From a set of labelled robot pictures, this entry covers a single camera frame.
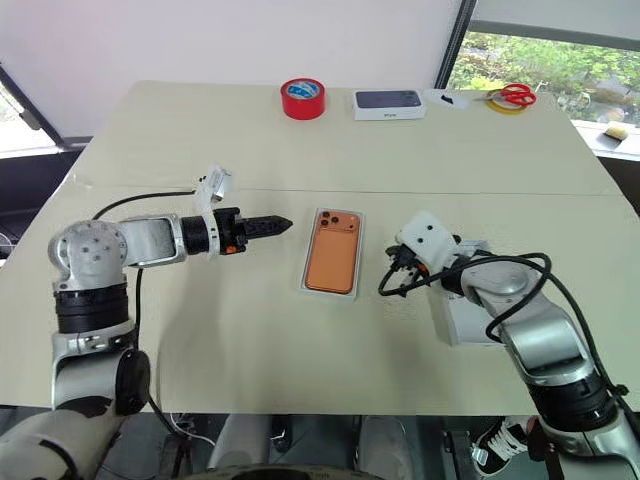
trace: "white wall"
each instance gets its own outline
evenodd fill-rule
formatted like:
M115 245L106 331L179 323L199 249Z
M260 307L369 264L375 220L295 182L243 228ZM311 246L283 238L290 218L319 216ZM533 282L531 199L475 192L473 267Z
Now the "white wall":
M137 80L430 87L460 0L0 0L0 61L63 137Z

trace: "window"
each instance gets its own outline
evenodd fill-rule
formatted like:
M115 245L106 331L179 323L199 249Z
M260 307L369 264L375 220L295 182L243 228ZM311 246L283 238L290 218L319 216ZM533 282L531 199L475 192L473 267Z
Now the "window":
M640 52L467 32L447 88L490 90L514 82L551 93L592 149L640 155ZM600 138L609 122L624 123L630 137Z
M51 153L58 151L55 142L40 128L37 121L31 121L28 112L0 83L0 154L18 156L26 151L31 153Z

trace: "person's leg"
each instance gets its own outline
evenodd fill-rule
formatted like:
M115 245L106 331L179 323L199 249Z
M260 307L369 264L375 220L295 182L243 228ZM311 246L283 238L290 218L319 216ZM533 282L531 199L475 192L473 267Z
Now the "person's leg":
M207 468L267 463L270 433L271 415L229 415Z
M394 417L365 417L358 443L358 470L385 480L413 480L407 435Z

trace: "table surface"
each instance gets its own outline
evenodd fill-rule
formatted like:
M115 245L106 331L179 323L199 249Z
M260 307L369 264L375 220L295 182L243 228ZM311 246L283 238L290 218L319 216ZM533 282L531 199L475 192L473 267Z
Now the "table surface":
M496 252L549 254L614 381L625 382L632 407L640 407L633 361L640 225L545 97L515 117L474 102L465 111L428 105L420 121L354 122L336 106L348 91L329 90L325 115L298 123L277 110L274 91L145 82L125 98L0 270L0 403L50 402L56 272L46 252L54 232L122 197L187 187L217 161L235 174L236 189L223 205L238 206L245 216L280 214L294 226L251 242L243 255L193 257L145 274L141 346L165 410L533 413L501 347L450 345L435 292L377 295L388 266L384 249L420 209L465 238L487 239ZM247 99L257 105L250 112ZM210 121L215 128L205 128ZM548 141L523 145L522 130ZM445 146L454 152L446 158ZM550 158L552 151L561 153ZM298 291L319 206L365 214L353 303ZM191 200L144 200L104 219L162 212L192 214ZM129 293L133 298L131 287Z

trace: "red tape roll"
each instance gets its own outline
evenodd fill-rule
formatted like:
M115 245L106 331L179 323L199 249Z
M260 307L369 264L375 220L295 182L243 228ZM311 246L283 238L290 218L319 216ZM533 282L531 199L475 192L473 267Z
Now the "red tape roll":
M294 78L280 87L282 109L296 120L311 120L324 112L324 86L311 78Z

